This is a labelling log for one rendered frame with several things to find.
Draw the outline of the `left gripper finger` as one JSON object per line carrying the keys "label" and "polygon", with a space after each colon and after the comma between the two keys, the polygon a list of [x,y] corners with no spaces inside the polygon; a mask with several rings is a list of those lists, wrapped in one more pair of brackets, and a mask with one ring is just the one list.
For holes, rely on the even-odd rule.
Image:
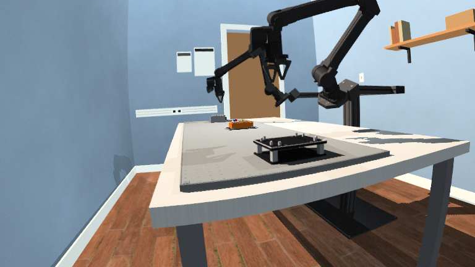
{"label": "left gripper finger", "polygon": [[[264,69],[266,75],[268,76],[269,81],[270,81],[271,83],[274,83],[275,77],[276,77],[276,73],[277,73],[276,67],[275,67],[275,66],[262,66],[262,68]],[[270,76],[270,74],[269,74],[269,72],[268,72],[267,69],[273,69],[273,70],[274,70],[274,72],[273,72],[273,78],[271,78],[271,76]]]}
{"label": "left gripper finger", "polygon": [[[291,61],[290,60],[280,60],[280,59],[275,59],[274,61],[274,64],[275,64],[275,67],[276,67],[276,70],[278,72],[278,75],[280,77],[280,80],[284,80],[285,79],[285,76],[286,76],[286,73],[290,67],[290,64],[291,64]],[[281,70],[280,70],[280,65],[279,64],[283,64],[283,65],[286,65],[285,67],[285,71],[283,73],[283,76],[281,74]]]}

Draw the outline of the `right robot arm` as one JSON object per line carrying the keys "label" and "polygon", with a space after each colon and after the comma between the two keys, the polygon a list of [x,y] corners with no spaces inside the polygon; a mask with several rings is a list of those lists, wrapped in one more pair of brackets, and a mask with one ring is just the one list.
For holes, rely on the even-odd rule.
{"label": "right robot arm", "polygon": [[[214,90],[214,88],[215,88],[215,92],[220,91],[220,86],[219,85],[222,84],[221,77],[224,74],[226,74],[228,71],[230,71],[231,69],[233,69],[234,67],[239,65],[240,63],[247,60],[248,58],[251,58],[251,56],[249,55],[249,50],[247,50],[245,53],[238,56],[237,58],[233,59],[231,62],[227,63],[226,65],[224,65],[220,68],[217,68],[214,71],[215,77],[207,78],[207,92],[210,93],[211,91]],[[264,53],[259,55],[259,58],[260,58],[261,67],[266,66],[267,62],[264,62],[264,59],[265,59]],[[270,81],[269,81],[265,71],[263,70],[263,68],[262,68],[262,73],[263,73],[265,83],[266,83],[266,81],[268,81],[266,83],[267,85],[265,84],[264,92],[265,92],[266,95],[272,95],[273,94],[273,96],[275,97],[274,99],[276,100],[276,103],[277,103],[282,97],[284,97],[284,95],[287,94],[287,92],[284,94],[283,92],[279,91],[277,89],[277,87],[274,86],[274,84],[270,83]]]}

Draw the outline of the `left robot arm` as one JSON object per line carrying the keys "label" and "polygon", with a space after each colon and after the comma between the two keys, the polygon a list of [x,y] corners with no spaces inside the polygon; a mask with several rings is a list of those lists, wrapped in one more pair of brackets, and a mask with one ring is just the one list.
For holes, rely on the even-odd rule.
{"label": "left robot arm", "polygon": [[336,104],[346,96],[335,78],[338,66],[370,20],[379,15],[380,8],[376,0],[315,0],[270,12],[267,15],[269,26],[250,29],[249,54],[253,59],[263,53],[265,58],[279,54],[277,42],[282,43],[279,32],[282,27],[308,17],[356,5],[359,6],[358,12],[336,46],[324,61],[312,69],[314,82],[318,82],[318,87],[323,87],[319,96]]}

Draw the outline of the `orange tube rack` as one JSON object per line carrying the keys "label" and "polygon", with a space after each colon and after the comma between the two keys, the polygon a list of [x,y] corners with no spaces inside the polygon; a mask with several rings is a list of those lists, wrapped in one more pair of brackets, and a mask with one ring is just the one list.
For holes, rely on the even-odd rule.
{"label": "orange tube rack", "polygon": [[253,122],[246,121],[244,123],[242,122],[229,122],[229,128],[236,128],[236,129],[241,129],[241,128],[250,128],[253,127]]}

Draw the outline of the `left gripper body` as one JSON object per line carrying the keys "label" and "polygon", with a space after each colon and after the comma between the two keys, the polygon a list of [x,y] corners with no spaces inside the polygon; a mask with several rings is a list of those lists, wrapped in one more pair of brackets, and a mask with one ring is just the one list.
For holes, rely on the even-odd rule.
{"label": "left gripper body", "polygon": [[[282,43],[279,43],[279,42],[277,43],[278,43],[279,54],[272,54],[271,56],[265,58],[264,62],[273,63],[275,59],[286,60],[286,58],[288,58],[288,54],[283,54]],[[280,57],[280,58],[277,58],[277,57]],[[268,64],[267,66],[274,66],[274,64]]]}

